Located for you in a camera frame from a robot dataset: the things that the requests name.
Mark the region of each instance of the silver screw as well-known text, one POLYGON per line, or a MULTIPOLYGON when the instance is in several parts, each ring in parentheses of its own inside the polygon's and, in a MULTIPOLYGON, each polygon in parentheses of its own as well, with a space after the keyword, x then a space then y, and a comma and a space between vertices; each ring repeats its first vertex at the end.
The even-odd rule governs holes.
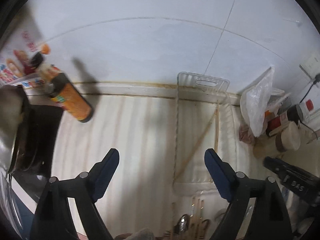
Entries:
POLYGON ((57 177, 51 177, 51 178, 49 179, 49 182, 50 182, 50 183, 54 183, 56 180, 57 180, 57 177))
POLYGON ((86 178, 87 176, 88 176, 88 173, 87 173, 86 171, 81 172, 80 175, 79 175, 79 177, 80 177, 81 179, 84 179, 84 178, 86 178))
POLYGON ((245 175, 244 175, 243 172, 238 171, 238 172, 236 173, 236 176, 237 176, 238 178, 240 178, 240 179, 243 179, 245 175))
POLYGON ((268 180, 269 180, 271 183, 275 183, 275 182, 276 182, 275 178, 272 177, 272 176, 268 177, 268 180))

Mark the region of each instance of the wall tile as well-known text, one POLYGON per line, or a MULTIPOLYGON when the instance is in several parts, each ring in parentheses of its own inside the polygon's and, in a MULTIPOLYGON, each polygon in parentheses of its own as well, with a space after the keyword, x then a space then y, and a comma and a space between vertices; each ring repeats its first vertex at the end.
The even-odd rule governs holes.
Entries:
POLYGON ((180 71, 204 73, 220 35, 220 29, 173 20, 110 22, 53 39, 47 61, 74 82, 176 84, 180 71))
POLYGON ((236 0, 226 30, 275 52, 297 74, 320 50, 320 35, 295 0, 236 0))
POLYGON ((29 0, 46 39, 96 22, 169 17, 223 28, 234 0, 29 0))
POLYGON ((271 66, 275 67, 273 87, 289 90, 297 78, 284 60, 246 38, 224 31, 206 75, 230 80, 228 92, 241 93, 271 66))

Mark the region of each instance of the white plastic bag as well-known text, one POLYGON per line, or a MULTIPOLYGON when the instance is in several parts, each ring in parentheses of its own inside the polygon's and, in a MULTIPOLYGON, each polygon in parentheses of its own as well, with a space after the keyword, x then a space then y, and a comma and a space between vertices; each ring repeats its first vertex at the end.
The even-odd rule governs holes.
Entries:
POLYGON ((264 112, 271 96, 274 72, 275 68, 271 67, 260 82, 245 90, 240 98, 241 114, 255 137, 262 133, 264 112))

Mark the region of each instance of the white lid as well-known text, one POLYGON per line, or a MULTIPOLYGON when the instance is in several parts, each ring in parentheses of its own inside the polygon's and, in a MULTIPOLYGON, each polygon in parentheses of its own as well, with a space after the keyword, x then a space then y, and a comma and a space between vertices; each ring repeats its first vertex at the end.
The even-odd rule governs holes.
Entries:
POLYGON ((289 126, 281 133, 281 142, 286 150, 298 150, 300 147, 300 133, 295 122, 290 122, 289 126))

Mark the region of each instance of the yellow label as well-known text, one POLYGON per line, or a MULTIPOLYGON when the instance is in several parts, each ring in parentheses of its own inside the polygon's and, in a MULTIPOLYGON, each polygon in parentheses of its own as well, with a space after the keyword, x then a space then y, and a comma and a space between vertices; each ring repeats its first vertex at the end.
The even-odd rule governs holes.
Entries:
POLYGON ((86 119, 91 112, 91 107, 70 83, 66 84, 62 91, 51 99, 62 104, 79 121, 86 119))

